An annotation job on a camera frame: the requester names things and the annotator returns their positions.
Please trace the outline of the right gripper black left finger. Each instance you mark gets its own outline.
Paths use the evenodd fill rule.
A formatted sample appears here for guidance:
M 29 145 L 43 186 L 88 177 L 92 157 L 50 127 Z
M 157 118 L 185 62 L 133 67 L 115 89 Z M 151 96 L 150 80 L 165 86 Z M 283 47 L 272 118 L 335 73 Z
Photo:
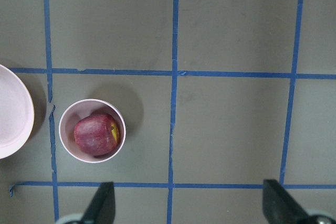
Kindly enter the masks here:
M 113 223 L 115 218 L 114 183 L 101 183 L 84 212 L 81 223 Z

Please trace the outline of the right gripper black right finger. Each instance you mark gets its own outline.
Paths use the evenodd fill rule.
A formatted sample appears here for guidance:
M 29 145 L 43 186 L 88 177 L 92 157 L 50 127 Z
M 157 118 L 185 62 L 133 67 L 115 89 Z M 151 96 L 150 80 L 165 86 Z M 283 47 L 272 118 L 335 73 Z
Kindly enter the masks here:
M 270 224 L 304 223 L 308 213 L 275 179 L 264 179 L 263 214 Z

